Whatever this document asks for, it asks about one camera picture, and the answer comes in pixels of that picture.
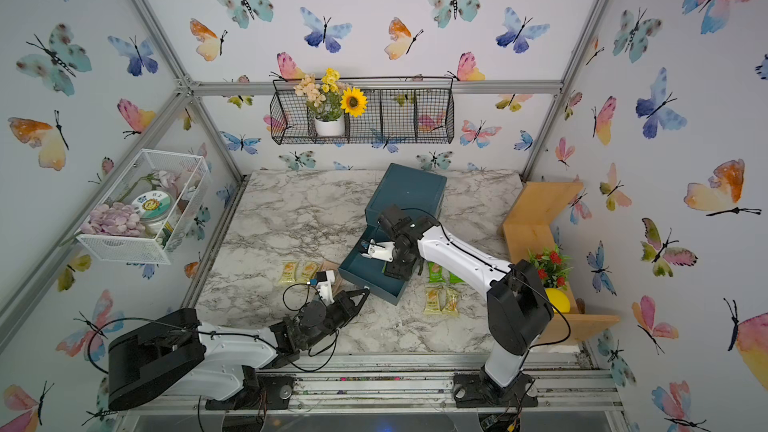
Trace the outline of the dark teal drawer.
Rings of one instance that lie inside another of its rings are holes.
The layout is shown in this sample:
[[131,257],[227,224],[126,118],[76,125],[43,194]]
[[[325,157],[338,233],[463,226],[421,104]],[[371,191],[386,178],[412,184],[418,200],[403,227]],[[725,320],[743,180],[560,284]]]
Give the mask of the dark teal drawer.
[[392,305],[403,296],[408,281],[385,275],[388,262],[364,257],[370,240],[386,242],[389,238],[377,227],[367,226],[339,266],[342,278],[359,287],[367,287],[371,294]]

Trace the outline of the green cookie packet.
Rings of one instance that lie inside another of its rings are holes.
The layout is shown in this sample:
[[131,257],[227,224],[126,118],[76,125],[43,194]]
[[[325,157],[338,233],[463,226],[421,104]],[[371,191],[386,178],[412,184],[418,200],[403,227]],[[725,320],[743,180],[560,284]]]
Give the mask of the green cookie packet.
[[430,284],[444,283],[443,268],[436,263],[428,262],[428,282]]
[[465,284],[465,281],[461,279],[460,277],[456,276],[452,272],[449,273],[448,277],[448,285],[459,285],[459,284]]

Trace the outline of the yellow cookie packet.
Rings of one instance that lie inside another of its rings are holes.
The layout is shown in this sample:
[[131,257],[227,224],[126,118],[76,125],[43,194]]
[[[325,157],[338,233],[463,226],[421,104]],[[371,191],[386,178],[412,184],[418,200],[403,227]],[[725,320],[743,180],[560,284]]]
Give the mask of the yellow cookie packet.
[[445,303],[442,307],[441,312],[444,315],[448,315],[451,317],[458,317],[460,315],[459,312],[459,302],[461,298],[461,294],[454,288],[447,287],[444,289],[445,292]]
[[279,285],[293,285],[296,283],[296,274],[299,263],[297,261],[284,261],[282,272],[278,280]]
[[426,315],[437,315],[442,313],[442,307],[440,305],[441,291],[442,289],[440,287],[427,287],[425,289],[424,313]]
[[320,271],[321,264],[315,261],[307,261],[304,262],[300,270],[298,271],[299,275],[297,278],[298,283],[308,283],[311,282],[315,275]]

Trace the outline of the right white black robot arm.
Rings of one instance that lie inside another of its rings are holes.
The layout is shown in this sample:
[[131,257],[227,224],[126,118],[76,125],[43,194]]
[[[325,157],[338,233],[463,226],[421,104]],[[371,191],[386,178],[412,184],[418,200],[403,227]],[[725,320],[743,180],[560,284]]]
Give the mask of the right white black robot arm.
[[535,268],[482,252],[448,232],[430,214],[416,219],[393,205],[378,218],[389,241],[383,258],[397,271],[419,259],[441,266],[486,299],[488,329],[494,339],[483,375],[508,387],[520,376],[525,358],[555,315]]

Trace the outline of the dark teal drawer cabinet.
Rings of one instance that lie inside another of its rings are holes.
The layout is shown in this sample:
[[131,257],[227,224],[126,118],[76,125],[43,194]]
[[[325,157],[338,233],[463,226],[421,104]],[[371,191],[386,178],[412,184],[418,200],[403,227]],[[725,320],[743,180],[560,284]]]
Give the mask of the dark teal drawer cabinet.
[[366,223],[376,226],[380,214],[392,205],[413,218],[424,211],[438,217],[446,184],[442,175],[391,163],[365,208]]

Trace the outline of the pink wooden brush tray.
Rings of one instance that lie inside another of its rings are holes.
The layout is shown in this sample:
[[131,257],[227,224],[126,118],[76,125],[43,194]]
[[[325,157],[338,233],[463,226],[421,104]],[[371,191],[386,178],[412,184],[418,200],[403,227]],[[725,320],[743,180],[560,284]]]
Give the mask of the pink wooden brush tray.
[[339,265],[337,263],[324,260],[321,264],[320,270],[323,272],[333,271],[335,274],[339,274]]

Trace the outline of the red flower green plant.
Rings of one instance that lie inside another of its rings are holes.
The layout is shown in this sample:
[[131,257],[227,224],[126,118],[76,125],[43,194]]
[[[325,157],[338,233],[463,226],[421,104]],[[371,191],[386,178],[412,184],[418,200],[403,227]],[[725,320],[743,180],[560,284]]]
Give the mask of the red flower green plant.
[[570,257],[555,245],[540,252],[528,251],[528,259],[534,266],[544,288],[568,289],[568,280],[572,267]]

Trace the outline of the white pot yellow flowers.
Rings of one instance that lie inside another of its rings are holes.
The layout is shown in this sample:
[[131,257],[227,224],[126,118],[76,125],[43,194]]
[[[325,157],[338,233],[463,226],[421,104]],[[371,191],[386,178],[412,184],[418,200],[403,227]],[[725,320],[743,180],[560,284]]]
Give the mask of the white pot yellow flowers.
[[297,97],[304,99],[317,137],[342,137],[346,119],[359,118],[368,109],[366,93],[342,82],[334,68],[327,68],[320,80],[314,74],[305,75],[293,89]]

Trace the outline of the yellow toy on shelf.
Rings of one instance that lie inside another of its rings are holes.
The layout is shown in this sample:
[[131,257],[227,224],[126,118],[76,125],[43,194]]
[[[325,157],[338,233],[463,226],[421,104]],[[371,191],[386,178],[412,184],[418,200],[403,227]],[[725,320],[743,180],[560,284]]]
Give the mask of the yellow toy on shelf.
[[558,288],[546,288],[546,295],[553,307],[561,313],[567,314],[571,311],[571,302],[567,294]]

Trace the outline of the round green label tin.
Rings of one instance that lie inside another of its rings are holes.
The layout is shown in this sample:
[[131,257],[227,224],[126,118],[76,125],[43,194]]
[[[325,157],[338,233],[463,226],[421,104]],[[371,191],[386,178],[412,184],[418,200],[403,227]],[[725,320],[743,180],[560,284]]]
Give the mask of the round green label tin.
[[134,213],[144,222],[166,219],[172,205],[171,196],[163,190],[145,192],[136,197],[131,204]]

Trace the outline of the pink artificial flower bunch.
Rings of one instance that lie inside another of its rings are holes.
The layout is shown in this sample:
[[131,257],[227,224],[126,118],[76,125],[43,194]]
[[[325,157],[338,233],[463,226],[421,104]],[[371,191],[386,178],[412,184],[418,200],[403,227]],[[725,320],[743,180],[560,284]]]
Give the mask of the pink artificial flower bunch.
[[130,205],[114,202],[112,205],[96,206],[80,226],[86,235],[107,235],[119,237],[142,237],[145,226]]

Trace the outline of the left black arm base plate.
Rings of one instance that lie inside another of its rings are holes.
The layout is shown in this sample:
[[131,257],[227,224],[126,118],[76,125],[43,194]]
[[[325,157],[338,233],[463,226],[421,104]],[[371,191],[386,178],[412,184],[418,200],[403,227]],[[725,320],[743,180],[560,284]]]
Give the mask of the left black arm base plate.
[[290,375],[254,375],[247,377],[243,388],[233,397],[218,401],[207,400],[204,409],[210,411],[261,410],[281,411],[289,408],[295,378]]

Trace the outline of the wooden wall shelf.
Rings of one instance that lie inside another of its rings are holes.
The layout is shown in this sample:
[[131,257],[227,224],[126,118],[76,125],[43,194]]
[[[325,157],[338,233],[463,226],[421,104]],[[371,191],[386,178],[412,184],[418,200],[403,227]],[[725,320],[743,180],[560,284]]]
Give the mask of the wooden wall shelf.
[[[512,261],[518,262],[526,259],[531,252],[538,253],[557,246],[551,225],[582,188],[583,184],[579,181],[528,182],[524,185],[499,228]],[[616,315],[586,313],[569,283],[565,284],[563,295],[568,298],[570,309],[555,315],[542,333],[541,343],[577,345],[620,322]]]

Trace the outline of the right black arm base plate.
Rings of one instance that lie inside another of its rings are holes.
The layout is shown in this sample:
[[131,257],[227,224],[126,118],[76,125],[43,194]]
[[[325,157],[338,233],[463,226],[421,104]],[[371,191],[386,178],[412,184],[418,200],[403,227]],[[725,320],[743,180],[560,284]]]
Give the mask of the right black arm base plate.
[[452,396],[457,408],[537,407],[531,395],[535,379],[519,373],[507,386],[499,386],[484,371],[453,376]]

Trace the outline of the white mesh wall basket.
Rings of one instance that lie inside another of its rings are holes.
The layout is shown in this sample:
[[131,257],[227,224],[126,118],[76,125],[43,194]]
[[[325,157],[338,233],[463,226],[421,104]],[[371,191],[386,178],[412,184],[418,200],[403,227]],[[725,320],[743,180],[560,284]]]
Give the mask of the white mesh wall basket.
[[211,185],[201,154],[141,150],[75,239],[103,261],[168,265],[184,240],[206,238]]

